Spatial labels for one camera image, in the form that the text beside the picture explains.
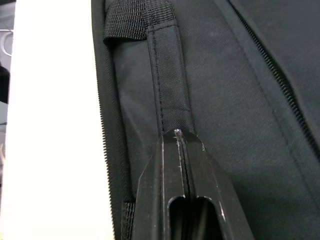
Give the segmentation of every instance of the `black bag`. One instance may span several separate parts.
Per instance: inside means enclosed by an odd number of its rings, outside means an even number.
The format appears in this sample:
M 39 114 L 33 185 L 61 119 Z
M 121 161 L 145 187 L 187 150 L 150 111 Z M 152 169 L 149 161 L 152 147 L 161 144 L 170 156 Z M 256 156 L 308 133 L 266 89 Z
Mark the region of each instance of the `black bag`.
M 195 133 L 256 240 L 320 239 L 320 1 L 92 0 L 115 239 L 159 137 Z

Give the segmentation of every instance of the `black nylon strap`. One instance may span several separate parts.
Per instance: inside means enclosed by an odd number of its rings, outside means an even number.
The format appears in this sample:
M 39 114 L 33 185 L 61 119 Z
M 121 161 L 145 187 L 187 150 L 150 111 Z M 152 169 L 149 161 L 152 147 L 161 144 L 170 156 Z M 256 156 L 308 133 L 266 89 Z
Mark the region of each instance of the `black nylon strap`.
M 131 240 L 134 226 L 135 205 L 134 202 L 122 203 L 121 240 Z
M 180 128 L 194 132 L 181 40 L 166 1 L 147 1 L 145 24 L 159 135 Z
M 180 128 L 194 132 L 179 29 L 165 0 L 115 0 L 108 8 L 105 41 L 147 39 L 158 133 Z
M 104 39 L 147 39 L 143 11 L 143 0 L 113 1 L 106 12 Z

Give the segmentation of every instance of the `black webbing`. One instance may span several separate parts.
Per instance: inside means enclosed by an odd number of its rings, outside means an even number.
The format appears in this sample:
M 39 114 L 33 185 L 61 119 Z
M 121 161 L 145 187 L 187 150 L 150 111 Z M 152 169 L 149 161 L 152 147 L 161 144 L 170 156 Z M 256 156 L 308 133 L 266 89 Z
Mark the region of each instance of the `black webbing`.
M 105 42 L 147 39 L 158 133 L 194 132 L 179 29 L 165 0 L 115 0 L 107 9 Z
M 123 202 L 121 215 L 121 240 L 131 240 L 134 226 L 135 203 Z
M 144 1 L 142 0 L 113 1 L 106 12 L 104 39 L 147 39 L 143 11 Z

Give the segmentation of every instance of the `black zipper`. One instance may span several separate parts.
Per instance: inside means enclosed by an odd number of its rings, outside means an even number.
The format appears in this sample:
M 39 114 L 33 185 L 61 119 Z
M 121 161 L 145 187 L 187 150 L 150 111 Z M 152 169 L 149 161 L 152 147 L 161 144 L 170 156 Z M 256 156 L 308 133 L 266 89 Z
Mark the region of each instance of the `black zipper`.
M 320 160 L 320 149 L 319 146 L 314 138 L 314 136 L 311 133 L 311 130 L 306 122 L 306 119 L 304 117 L 304 114 L 302 113 L 297 98 L 295 96 L 295 93 L 286 77 L 284 72 L 281 70 L 279 65 L 276 63 L 276 61 L 273 59 L 273 57 L 268 53 L 267 49 L 265 46 L 261 43 L 257 35 L 254 33 L 252 28 L 247 24 L 245 19 L 240 15 L 238 10 L 234 7 L 234 5 L 228 0 L 228 3 L 234 10 L 235 14 L 239 17 L 240 21 L 242 22 L 244 28 L 247 30 L 248 34 L 250 35 L 251 39 L 253 40 L 254 44 L 258 48 L 260 54 L 262 55 L 265 63 L 269 67 L 269 70 L 273 74 L 275 80 L 279 84 L 279 87 L 284 94 L 299 126 L 301 127 L 301 130 L 312 148 L 315 156 Z

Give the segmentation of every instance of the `white surface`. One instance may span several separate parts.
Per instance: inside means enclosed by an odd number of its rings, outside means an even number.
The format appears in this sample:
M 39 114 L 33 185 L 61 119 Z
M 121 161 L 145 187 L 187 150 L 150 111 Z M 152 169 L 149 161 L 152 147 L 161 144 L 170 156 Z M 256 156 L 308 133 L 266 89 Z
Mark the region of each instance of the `white surface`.
M 91 1 L 17 1 L 14 29 L 4 239 L 112 239 Z

